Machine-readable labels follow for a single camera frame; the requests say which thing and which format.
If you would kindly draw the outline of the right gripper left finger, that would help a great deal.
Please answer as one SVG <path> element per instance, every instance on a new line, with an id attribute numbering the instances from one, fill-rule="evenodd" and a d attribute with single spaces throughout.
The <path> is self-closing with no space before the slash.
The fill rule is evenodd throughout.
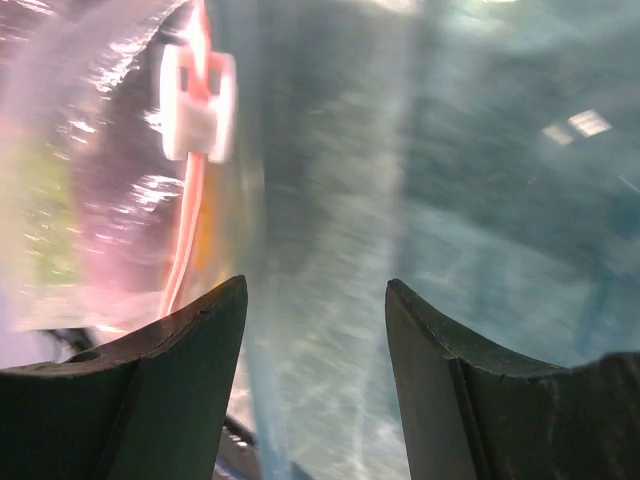
<path id="1" fill-rule="evenodd" d="M 242 343 L 235 276 L 62 363 L 1 373 L 5 479 L 209 479 Z"/>

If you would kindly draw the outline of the clear zip top bag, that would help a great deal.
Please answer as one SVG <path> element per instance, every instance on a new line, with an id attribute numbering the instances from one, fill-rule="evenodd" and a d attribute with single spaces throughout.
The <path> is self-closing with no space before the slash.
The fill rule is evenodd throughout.
<path id="1" fill-rule="evenodd" d="M 18 290 L 17 332 L 123 334 L 229 278 L 242 204 L 239 82 L 223 1 L 5 1 L 1 138 L 69 156 L 79 279 Z"/>

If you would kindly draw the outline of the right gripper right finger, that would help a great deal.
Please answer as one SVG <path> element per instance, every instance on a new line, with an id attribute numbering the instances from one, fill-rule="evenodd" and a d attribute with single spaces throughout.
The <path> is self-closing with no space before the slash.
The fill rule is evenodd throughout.
<path id="1" fill-rule="evenodd" d="M 639 356 L 563 368 L 438 311 L 400 280 L 387 339 L 415 479 L 635 479 Z"/>

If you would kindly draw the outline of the teal transparent food tray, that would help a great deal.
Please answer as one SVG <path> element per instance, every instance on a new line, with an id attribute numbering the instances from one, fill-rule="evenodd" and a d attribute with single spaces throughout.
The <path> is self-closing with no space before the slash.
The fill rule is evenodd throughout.
<path id="1" fill-rule="evenodd" d="M 223 1 L 262 479 L 415 479 L 385 294 L 639 356 L 635 1 Z"/>

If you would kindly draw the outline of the green apple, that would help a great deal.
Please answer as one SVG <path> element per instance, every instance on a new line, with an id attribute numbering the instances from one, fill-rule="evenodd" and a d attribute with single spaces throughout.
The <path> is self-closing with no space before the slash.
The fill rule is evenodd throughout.
<path id="1" fill-rule="evenodd" d="M 18 290 L 79 279 L 73 164 L 39 132 L 1 138 L 1 257 Z"/>

